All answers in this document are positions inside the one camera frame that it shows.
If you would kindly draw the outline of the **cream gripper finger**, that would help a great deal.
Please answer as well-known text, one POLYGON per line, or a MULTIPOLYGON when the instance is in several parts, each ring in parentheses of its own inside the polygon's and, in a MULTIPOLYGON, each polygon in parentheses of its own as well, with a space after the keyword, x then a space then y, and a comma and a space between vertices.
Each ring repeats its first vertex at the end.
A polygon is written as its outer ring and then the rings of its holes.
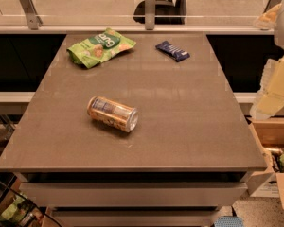
POLYGON ((281 4, 277 4, 266 12, 257 17, 253 22, 253 26, 260 29, 273 29, 277 18, 277 13, 281 8, 281 4))
POLYGON ((256 120, 275 116, 284 107, 284 56, 275 61, 267 60, 264 66, 260 89, 250 109, 256 120))

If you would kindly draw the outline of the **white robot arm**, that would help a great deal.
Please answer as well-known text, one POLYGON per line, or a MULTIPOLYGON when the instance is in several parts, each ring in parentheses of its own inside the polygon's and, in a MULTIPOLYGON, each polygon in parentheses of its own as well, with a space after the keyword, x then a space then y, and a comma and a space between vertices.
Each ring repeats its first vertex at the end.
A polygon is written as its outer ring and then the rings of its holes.
MULTIPOLYGON (((273 6, 257 17, 254 27, 272 29, 275 45, 284 49, 284 2, 273 6)), ((284 107, 284 55, 276 60, 269 59, 264 65, 260 89, 250 109, 256 120, 275 116, 284 107)))

